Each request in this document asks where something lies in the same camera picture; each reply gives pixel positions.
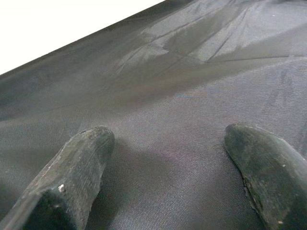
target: dark gray nylon fabric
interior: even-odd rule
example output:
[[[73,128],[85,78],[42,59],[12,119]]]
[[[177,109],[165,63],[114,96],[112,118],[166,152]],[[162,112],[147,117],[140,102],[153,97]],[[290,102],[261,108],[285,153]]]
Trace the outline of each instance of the dark gray nylon fabric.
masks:
[[[166,1],[1,75],[0,219],[105,125],[116,148],[87,230],[264,229],[223,132],[258,125],[307,155],[306,6]]]

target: white background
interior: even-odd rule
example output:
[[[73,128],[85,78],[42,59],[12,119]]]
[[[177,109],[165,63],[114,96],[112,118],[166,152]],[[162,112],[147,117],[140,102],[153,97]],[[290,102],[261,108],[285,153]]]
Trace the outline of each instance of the white background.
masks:
[[[0,0],[0,74],[163,0]]]

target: shiny fabric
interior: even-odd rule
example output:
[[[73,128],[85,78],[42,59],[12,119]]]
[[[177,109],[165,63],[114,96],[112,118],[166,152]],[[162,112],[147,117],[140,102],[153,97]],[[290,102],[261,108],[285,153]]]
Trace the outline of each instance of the shiny fabric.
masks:
[[[1,75],[0,219],[72,135],[105,125],[116,148],[87,230],[263,230],[224,128],[307,155],[306,38],[306,2],[173,0]]]

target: worn black object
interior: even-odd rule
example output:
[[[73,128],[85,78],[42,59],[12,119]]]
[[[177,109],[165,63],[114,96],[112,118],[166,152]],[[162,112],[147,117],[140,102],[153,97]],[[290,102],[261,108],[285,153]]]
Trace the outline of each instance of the worn black object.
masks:
[[[114,147],[103,126],[73,136],[30,183],[1,230],[83,230]]]
[[[224,129],[258,124],[307,156],[306,24],[306,1],[166,1],[1,75],[0,218],[104,124],[116,151],[87,230],[263,230]]]
[[[307,162],[285,140],[232,124],[224,143],[268,229],[307,229]]]

